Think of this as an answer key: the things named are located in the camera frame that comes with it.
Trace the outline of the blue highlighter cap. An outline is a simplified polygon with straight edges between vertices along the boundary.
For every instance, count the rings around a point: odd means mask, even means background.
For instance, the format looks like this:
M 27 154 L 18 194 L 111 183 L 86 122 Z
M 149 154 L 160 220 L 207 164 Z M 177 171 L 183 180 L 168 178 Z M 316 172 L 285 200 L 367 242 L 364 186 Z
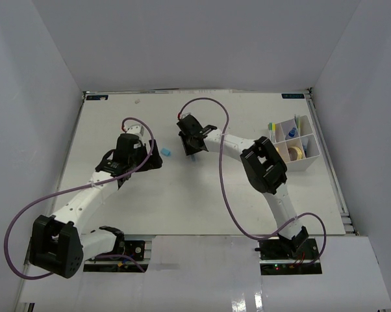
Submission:
M 162 148 L 160 152 L 162 155 L 164 155 L 166 157 L 169 157 L 171 155 L 171 151 L 167 148 Z

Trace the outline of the small blue spray bottle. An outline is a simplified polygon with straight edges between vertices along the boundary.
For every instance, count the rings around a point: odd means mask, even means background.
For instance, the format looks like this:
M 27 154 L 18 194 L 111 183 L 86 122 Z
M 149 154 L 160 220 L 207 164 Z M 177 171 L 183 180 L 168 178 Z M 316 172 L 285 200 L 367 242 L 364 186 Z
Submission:
M 288 132 L 288 134 L 287 134 L 287 136 L 286 136 L 286 139 L 287 139 L 287 140 L 290 140 L 290 139 L 294 138 L 295 135 L 296 135 L 296 133 L 297 133 L 297 129 L 296 129 L 295 127 L 293 127 L 293 128 Z

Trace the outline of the masking tape roll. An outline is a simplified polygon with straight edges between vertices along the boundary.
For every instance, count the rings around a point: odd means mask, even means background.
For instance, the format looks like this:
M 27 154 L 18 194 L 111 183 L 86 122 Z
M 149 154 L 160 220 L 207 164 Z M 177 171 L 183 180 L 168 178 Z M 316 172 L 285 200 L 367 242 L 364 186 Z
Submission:
M 303 159 L 304 157 L 302 149 L 297 146 L 288 147 L 288 154 L 291 161 L 298 161 Z

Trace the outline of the blue gel pen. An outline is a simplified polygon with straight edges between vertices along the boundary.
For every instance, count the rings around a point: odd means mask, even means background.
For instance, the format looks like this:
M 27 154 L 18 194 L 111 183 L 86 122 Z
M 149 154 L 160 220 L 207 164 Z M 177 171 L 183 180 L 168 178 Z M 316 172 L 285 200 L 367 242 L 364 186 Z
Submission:
M 302 143 L 304 155 L 305 155 L 305 157 L 307 157 L 307 149 L 308 149 L 309 138 L 308 137 L 303 137 L 301 139 L 301 143 Z

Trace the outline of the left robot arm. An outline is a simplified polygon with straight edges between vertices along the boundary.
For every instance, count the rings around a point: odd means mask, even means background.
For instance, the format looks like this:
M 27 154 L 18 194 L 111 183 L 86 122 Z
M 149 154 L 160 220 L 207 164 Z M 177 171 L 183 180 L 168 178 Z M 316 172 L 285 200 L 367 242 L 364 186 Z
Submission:
M 122 230 L 100 226 L 84 233 L 84 228 L 104 201 L 117 192 L 133 173 L 161 166 L 156 140 L 144 144 L 140 135 L 120 135 L 116 147 L 104 154 L 96 166 L 90 186 L 78 192 L 51 216 L 41 215 L 34 221 L 30 264 L 63 278 L 71 278 L 85 260 L 102 255 L 119 259 L 125 251 Z

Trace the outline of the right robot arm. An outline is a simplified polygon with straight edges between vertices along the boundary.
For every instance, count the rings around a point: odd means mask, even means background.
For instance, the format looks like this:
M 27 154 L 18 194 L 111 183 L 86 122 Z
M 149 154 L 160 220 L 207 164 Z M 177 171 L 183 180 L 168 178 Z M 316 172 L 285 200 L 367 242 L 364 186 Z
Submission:
M 282 254 L 289 259 L 296 259 L 305 250 L 304 242 L 309 234 L 301 223 L 288 194 L 287 166 L 271 141 L 262 136 L 256 140 L 225 134 L 216 126 L 203 127 L 191 114 L 179 119 L 179 136 L 184 151 L 193 155 L 200 151 L 219 154 L 219 179 L 225 206 L 236 227 L 245 236 L 264 241 L 277 236 Z M 223 181 L 222 160 L 224 156 L 240 161 L 244 167 L 250 185 L 261 193 L 271 209 L 277 230 L 275 233 L 258 236 L 245 231 L 231 211 Z

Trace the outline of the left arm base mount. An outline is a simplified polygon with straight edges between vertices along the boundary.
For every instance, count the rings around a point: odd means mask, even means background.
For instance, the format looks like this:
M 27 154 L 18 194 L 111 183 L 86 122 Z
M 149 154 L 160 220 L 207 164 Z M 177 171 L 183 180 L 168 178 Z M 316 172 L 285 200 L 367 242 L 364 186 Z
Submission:
M 118 246 L 117 250 L 92 257 L 90 260 L 126 262 L 128 259 L 124 258 L 125 255 L 137 262 L 143 261 L 145 259 L 145 241 L 125 240 Z

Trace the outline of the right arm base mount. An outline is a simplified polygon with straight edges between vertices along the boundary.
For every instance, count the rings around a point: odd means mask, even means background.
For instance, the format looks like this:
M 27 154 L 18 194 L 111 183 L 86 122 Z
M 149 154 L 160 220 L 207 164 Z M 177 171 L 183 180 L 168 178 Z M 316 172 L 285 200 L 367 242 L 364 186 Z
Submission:
M 277 239 L 259 242 L 255 251 L 259 254 L 262 276 L 322 274 L 320 260 L 316 260 L 319 249 L 315 239 L 307 239 L 294 255 L 284 251 Z

